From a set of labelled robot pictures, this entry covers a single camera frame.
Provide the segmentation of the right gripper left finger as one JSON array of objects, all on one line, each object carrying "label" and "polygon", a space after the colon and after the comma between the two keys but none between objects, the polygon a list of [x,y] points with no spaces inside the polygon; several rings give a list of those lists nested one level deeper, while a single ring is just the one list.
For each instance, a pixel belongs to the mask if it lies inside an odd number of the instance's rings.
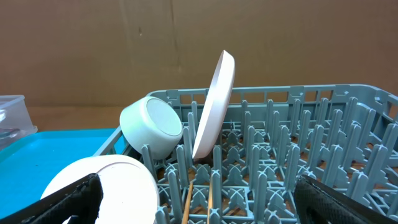
[{"label": "right gripper left finger", "polygon": [[98,218],[103,188],[98,174],[90,173],[16,213],[1,224],[94,223]]}]

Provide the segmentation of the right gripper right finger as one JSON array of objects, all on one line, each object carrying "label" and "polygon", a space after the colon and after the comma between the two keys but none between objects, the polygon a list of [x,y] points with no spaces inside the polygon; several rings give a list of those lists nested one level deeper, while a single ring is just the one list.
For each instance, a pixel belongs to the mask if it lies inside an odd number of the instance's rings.
[{"label": "right gripper right finger", "polygon": [[307,175],[297,177],[294,204],[302,224],[397,224]]}]

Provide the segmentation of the small pink plate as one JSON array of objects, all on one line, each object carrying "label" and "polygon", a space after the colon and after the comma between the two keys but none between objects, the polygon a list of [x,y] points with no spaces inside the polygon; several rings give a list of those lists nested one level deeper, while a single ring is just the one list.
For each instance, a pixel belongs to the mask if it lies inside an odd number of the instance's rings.
[{"label": "small pink plate", "polygon": [[155,223],[160,204],[152,174],[138,160],[120,154],[91,156],[62,169],[48,184],[42,198],[90,174],[99,175],[103,199],[95,223]]}]

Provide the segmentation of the grey bowl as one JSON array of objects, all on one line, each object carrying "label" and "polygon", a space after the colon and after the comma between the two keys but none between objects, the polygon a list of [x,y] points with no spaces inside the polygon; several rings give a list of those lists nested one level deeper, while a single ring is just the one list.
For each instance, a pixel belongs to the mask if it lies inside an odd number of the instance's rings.
[{"label": "grey bowl", "polygon": [[182,138],[182,122],[165,101],[145,96],[124,108],[119,117],[121,131],[138,152],[146,144],[153,159],[165,159]]}]

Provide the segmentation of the wooden chopstick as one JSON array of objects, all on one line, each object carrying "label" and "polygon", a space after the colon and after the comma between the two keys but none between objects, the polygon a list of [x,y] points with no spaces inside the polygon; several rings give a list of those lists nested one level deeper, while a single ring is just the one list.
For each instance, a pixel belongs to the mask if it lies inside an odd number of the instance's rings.
[{"label": "wooden chopstick", "polygon": [[190,213],[190,202],[192,199],[192,192],[193,192],[193,182],[190,182],[188,194],[186,197],[185,207],[184,207],[184,211],[183,211],[182,224],[188,223],[189,213]]},{"label": "wooden chopstick", "polygon": [[208,208],[207,208],[207,219],[206,224],[210,224],[211,209],[213,207],[213,185],[209,184],[209,194],[208,194]]}]

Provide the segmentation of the large white plate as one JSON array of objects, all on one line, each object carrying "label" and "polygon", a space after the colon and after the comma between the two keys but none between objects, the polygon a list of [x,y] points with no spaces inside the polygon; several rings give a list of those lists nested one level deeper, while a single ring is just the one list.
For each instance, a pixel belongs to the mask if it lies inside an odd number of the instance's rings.
[{"label": "large white plate", "polygon": [[235,59],[223,50],[211,80],[193,147],[193,159],[206,157],[218,139],[235,77]]}]

